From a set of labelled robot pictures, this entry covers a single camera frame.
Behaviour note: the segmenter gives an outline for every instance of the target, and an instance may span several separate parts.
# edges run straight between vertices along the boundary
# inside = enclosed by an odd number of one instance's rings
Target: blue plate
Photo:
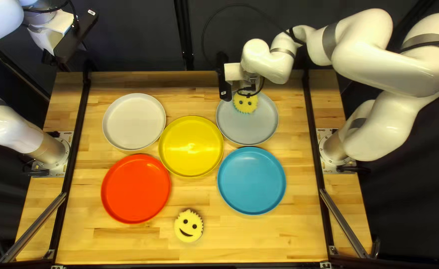
[[[261,215],[281,202],[286,175],[271,153],[258,147],[242,147],[230,153],[219,167],[218,189],[234,210]]]

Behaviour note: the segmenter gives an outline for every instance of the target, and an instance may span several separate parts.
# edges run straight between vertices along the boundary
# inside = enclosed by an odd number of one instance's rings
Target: white plate
[[[257,145],[265,142],[276,132],[279,123],[275,103],[265,94],[258,94],[258,108],[251,114],[236,110],[233,101],[219,102],[216,124],[230,141],[240,145]]]
[[[132,93],[116,99],[103,116],[103,134],[122,150],[139,150],[153,144],[166,124],[163,106],[153,96]]]

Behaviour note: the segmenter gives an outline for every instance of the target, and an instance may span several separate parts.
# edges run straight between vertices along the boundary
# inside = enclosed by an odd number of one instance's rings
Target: orange plate
[[[163,209],[170,189],[170,175],[163,164],[137,154],[110,168],[101,186],[101,200],[112,218],[122,223],[141,223]]]

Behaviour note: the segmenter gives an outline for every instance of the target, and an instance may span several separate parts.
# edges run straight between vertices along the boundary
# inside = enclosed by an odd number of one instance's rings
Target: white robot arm
[[[27,30],[37,46],[55,55],[55,46],[72,26],[73,14],[61,9],[35,12],[53,8],[55,6],[49,0],[0,0],[0,39],[17,29],[25,19],[29,24]]]
[[[307,44],[315,64],[332,65],[347,78],[383,89],[366,101],[324,145],[321,155],[341,164],[348,156],[376,160],[401,146],[417,113],[439,97],[439,46],[423,46],[401,54],[386,51],[392,20],[382,9],[368,9],[316,30],[293,27],[294,36]],[[439,13],[419,21],[403,47],[439,41]],[[225,64],[225,80],[248,80],[259,74],[278,84],[286,83],[301,44],[281,33],[271,47],[260,39],[249,40],[241,63]]]
[[[22,118],[1,98],[0,145],[29,155],[46,165],[59,163],[68,150],[64,144]]]
[[[61,9],[47,13],[24,11],[52,8],[50,2],[45,0],[0,0],[0,39],[17,29],[25,18],[30,24],[28,30],[35,43],[53,55],[53,48],[71,27],[73,15]],[[68,151],[68,145],[22,118],[1,98],[0,145],[35,158],[43,163],[44,168],[63,167]]]

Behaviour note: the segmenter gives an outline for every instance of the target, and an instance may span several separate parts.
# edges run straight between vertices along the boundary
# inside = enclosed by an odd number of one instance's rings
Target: cable
[[[35,159],[32,159],[28,162],[26,162],[23,166],[22,166],[22,172],[26,172],[25,168],[28,167],[29,165],[31,165],[33,162],[35,162]]]
[[[419,43],[419,44],[415,44],[415,45],[412,45],[412,46],[408,46],[408,47],[402,48],[402,49],[398,50],[397,53],[400,54],[402,52],[406,52],[408,50],[419,48],[419,47],[437,46],[437,45],[439,45],[439,41],[424,42],[424,43]]]
[[[243,94],[243,93],[240,93],[240,90],[241,90],[241,89],[239,89],[239,90],[237,91],[237,94],[238,94],[238,95],[241,95],[241,96],[246,96],[247,98],[250,98],[251,96],[255,96],[256,94],[259,94],[259,92],[263,89],[263,87],[264,87],[264,81],[266,80],[266,79],[264,78],[264,76],[263,76],[262,78],[263,78],[263,80],[262,80],[262,82],[261,82],[261,86],[259,87],[259,90],[258,90],[257,92],[255,92],[255,93],[253,93],[253,94],[251,94],[251,93]]]
[[[370,173],[371,169],[360,166],[338,166],[336,168],[337,172],[357,172],[357,173]]]
[[[61,3],[60,6],[56,7],[55,9],[36,10],[36,9],[24,8],[23,11],[28,11],[28,12],[33,12],[33,13],[50,13],[50,12],[54,12],[54,11],[57,11],[57,10],[65,7],[66,5],[68,5],[68,3],[69,3],[69,0],[65,0],[63,3]]]
[[[46,9],[46,10],[36,10],[36,9],[28,9],[24,8],[23,11],[27,12],[33,12],[33,13],[51,13],[57,10],[60,10],[64,8],[66,5],[70,4],[70,7],[72,7],[72,13],[73,13],[73,27],[78,29],[78,16],[76,14],[75,6],[73,6],[73,3],[71,0],[65,0],[63,3],[61,3],[58,7],[54,9]]]
[[[73,6],[72,0],[67,0],[67,2],[70,4],[70,7],[72,7],[72,13],[73,13],[73,27],[78,29],[78,16],[75,11],[75,6]]]
[[[284,28],[282,28],[276,21],[274,21],[271,17],[269,17],[266,13],[264,13],[263,11],[261,11],[258,8],[255,8],[253,6],[250,6],[248,4],[231,4],[231,5],[227,5],[224,6],[220,9],[218,9],[216,12],[213,13],[213,15],[210,16],[210,18],[208,18],[208,20],[205,23],[205,26],[203,27],[203,32],[201,33],[201,51],[203,52],[203,57],[205,58],[206,62],[212,66],[215,67],[215,65],[213,65],[211,63],[211,61],[208,59],[208,57],[206,56],[206,52],[205,52],[205,33],[206,33],[206,29],[208,28],[208,25],[210,24],[211,20],[213,20],[213,18],[218,15],[219,13],[221,13],[223,10],[228,9],[228,8],[232,8],[232,7],[243,7],[243,8],[249,8],[252,9],[254,11],[256,11],[257,13],[259,13],[259,15],[263,16],[263,18],[266,19],[266,21],[270,22],[272,25],[276,26],[276,28],[280,29],[281,32],[287,34],[288,36],[290,36],[294,42],[301,44],[301,45],[305,45],[306,43],[304,41],[301,41],[299,39],[297,39],[292,31],[292,28],[289,29],[289,32],[287,32],[286,30],[284,30]]]

